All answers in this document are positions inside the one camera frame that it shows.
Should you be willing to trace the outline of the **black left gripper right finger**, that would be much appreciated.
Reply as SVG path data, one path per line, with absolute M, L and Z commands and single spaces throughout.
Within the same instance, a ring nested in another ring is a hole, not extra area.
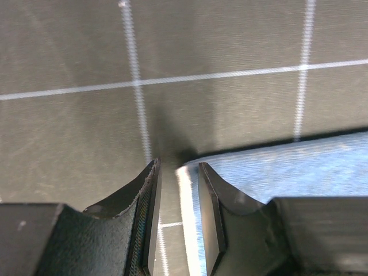
M 366 197 L 275 197 L 263 204 L 200 163 L 207 275 L 366 275 Z

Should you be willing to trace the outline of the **yellow and blue cat towel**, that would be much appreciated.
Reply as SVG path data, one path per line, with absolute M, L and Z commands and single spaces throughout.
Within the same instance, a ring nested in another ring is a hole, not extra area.
M 190 275 L 206 275 L 198 164 L 267 203 L 276 196 L 367 195 L 367 132 L 199 158 L 176 170 Z

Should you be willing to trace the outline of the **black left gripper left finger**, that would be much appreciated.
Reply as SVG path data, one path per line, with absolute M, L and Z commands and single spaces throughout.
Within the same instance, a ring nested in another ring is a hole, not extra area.
M 152 275 L 161 162 L 77 211 L 62 203 L 1 204 L 2 275 Z

